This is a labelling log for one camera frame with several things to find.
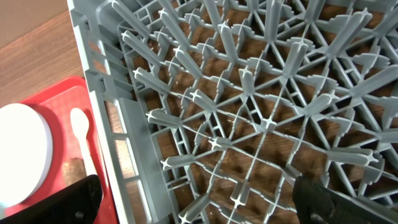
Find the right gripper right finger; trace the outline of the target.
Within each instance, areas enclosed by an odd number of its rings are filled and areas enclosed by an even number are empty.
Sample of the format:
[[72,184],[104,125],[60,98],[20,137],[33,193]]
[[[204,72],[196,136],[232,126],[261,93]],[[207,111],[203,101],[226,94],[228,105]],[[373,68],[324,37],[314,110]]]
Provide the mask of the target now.
[[335,192],[303,175],[295,179],[293,201],[300,223],[397,223],[397,212],[362,195]]

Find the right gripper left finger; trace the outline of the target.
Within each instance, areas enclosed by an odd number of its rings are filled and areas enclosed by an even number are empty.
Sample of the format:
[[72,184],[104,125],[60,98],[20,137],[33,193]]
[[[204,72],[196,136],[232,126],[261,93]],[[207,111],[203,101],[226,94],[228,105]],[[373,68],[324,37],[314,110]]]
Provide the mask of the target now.
[[1,220],[2,224],[87,223],[95,221],[103,197],[100,179],[89,175]]

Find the light blue plate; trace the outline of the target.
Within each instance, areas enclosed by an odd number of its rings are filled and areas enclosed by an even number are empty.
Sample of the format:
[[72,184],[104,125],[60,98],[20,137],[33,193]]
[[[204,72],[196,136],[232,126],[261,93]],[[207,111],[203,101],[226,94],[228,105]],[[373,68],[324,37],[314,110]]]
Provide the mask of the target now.
[[1,108],[1,205],[23,202],[43,184],[53,157],[53,139],[44,117],[30,106]]

